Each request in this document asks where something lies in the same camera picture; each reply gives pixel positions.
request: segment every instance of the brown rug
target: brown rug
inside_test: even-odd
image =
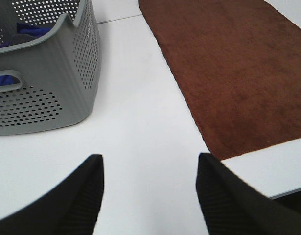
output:
[[[297,26],[263,0],[139,6],[214,156],[301,138]]]

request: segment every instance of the perforated plastic basket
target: perforated plastic basket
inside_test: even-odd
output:
[[[90,0],[0,0],[0,44],[16,23],[52,27],[31,42],[0,48],[0,135],[76,124],[93,109],[100,72],[99,33]]]

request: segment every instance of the laundry basket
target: laundry basket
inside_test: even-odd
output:
[[[0,48],[0,135],[79,123],[93,109],[100,72],[99,33],[90,0],[0,0],[0,44],[17,23],[52,27],[33,41]]]

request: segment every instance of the gray laundry basket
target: gray laundry basket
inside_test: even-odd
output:
[[[0,48],[0,135],[76,124],[93,109],[100,72],[99,33],[90,0],[0,0],[0,45],[16,23],[52,27],[31,42]]]

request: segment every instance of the gray plastic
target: gray plastic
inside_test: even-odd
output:
[[[0,48],[0,135],[73,125],[93,109],[99,73],[99,32],[90,0],[0,0],[0,44],[16,23],[52,27],[45,36]]]

